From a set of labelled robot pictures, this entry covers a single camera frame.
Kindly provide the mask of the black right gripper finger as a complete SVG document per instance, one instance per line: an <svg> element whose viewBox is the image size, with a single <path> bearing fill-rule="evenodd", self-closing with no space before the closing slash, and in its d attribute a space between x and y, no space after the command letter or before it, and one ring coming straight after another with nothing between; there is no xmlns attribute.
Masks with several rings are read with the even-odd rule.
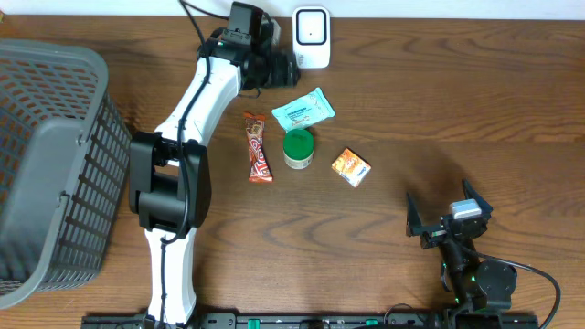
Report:
<svg viewBox="0 0 585 329"><path fill-rule="evenodd" d="M420 231L420 214L410 193L407 194L407 204L407 231Z"/></svg>
<svg viewBox="0 0 585 329"><path fill-rule="evenodd" d="M466 179L462 179L463 193L467 199L473 199L481 209L483 214L491 214L493 207L473 188L471 183Z"/></svg>

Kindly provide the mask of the teal wet wipes pack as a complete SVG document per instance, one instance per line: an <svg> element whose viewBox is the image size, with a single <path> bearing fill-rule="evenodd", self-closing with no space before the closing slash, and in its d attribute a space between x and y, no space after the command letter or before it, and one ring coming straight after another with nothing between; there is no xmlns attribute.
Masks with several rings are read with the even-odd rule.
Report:
<svg viewBox="0 0 585 329"><path fill-rule="evenodd" d="M333 107L320 88L272 110L271 113L286 132L305 129L335 117Z"/></svg>

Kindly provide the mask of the orange tissue pack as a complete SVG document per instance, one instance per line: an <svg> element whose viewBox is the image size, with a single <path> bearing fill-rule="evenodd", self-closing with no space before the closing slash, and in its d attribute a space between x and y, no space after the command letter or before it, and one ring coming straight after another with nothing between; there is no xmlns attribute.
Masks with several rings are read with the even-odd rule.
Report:
<svg viewBox="0 0 585 329"><path fill-rule="evenodd" d="M346 148L332 163L332 169L352 187L358 187L370 172L371 165Z"/></svg>

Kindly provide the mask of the green lid jar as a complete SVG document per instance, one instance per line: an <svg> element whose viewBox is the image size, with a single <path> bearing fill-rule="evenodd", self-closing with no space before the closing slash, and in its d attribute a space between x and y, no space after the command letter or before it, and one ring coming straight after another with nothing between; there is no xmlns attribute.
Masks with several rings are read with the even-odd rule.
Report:
<svg viewBox="0 0 585 329"><path fill-rule="evenodd" d="M306 168L314 157L314 137L305 129L287 132L283 139L285 163L295 170Z"/></svg>

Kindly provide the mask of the red Top chocolate bar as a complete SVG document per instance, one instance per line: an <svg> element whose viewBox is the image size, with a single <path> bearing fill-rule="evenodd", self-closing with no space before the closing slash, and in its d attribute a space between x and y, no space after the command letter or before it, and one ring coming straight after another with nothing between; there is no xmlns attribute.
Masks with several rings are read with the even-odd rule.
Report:
<svg viewBox="0 0 585 329"><path fill-rule="evenodd" d="M271 183L273 176L263 152L265 116L245 112L244 119L250 158L249 181L252 183Z"/></svg>

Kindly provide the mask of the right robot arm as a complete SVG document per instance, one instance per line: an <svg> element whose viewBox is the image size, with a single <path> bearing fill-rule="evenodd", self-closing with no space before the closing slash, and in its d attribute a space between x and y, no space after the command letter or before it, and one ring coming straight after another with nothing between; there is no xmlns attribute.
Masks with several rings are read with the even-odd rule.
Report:
<svg viewBox="0 0 585 329"><path fill-rule="evenodd" d="M453 292L456 305L441 312L443 328L502 328L503 313L511 308L517 271L511 266L479 255L473 241L487 230L493 211L467 180L464 199L450 204L450 213L435 225L422 224L414 198L407 195L409 237L418 236L423 249L441 252L441 284Z"/></svg>

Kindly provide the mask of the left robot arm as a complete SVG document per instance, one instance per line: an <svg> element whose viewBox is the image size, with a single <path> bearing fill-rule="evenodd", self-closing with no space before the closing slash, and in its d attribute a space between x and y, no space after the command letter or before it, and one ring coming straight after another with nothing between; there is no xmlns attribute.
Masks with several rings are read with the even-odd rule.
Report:
<svg viewBox="0 0 585 329"><path fill-rule="evenodd" d="M157 328L184 327L196 307L194 239L210 207L207 147L219 119L242 91L293 87L299 79L279 38L274 24L214 31L198 49L195 76L173 112L131 141L129 204L151 252L146 317Z"/></svg>

